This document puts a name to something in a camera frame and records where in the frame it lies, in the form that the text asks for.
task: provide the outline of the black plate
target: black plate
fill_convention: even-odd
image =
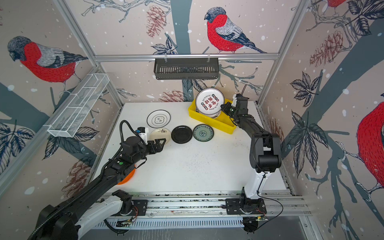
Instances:
[[[175,127],[172,130],[171,138],[175,143],[187,143],[192,138],[192,129],[190,129],[188,126],[181,125],[178,127]]]

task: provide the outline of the orange plate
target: orange plate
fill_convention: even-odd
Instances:
[[[136,169],[133,169],[133,171],[130,172],[130,173],[128,174],[128,176],[126,176],[126,177],[123,179],[123,181],[119,182],[118,185],[121,185],[121,184],[124,184],[124,183],[128,182],[128,181],[133,177],[133,175],[135,175],[135,171],[136,171]]]

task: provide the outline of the plate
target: plate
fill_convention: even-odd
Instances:
[[[214,129],[207,124],[199,124],[193,129],[194,138],[200,142],[208,142],[214,135]]]
[[[166,144],[170,141],[170,131],[166,128],[158,128],[151,132],[151,135],[149,136],[149,140],[155,141],[155,139],[166,139]]]
[[[170,114],[165,110],[156,110],[147,117],[147,124],[153,128],[165,127],[170,121]]]
[[[171,138],[175,143],[183,144],[192,139],[192,129],[188,126],[181,125],[172,130]]]
[[[211,115],[221,111],[221,105],[225,102],[224,95],[216,88],[207,88],[201,91],[195,100],[196,107],[200,113]]]

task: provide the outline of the white plate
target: white plate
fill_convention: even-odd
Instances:
[[[170,121],[170,114],[165,110],[156,110],[147,117],[147,124],[153,128],[165,127]]]
[[[196,107],[204,115],[214,115],[221,111],[224,104],[224,95],[216,88],[207,88],[201,91],[195,100]]]
[[[151,132],[149,140],[154,141],[155,139],[166,139],[166,144],[170,141],[170,131],[166,128],[158,128]]]

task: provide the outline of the white wire mesh rack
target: white wire mesh rack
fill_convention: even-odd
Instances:
[[[73,137],[109,83],[107,74],[94,73],[49,127],[54,137]]]

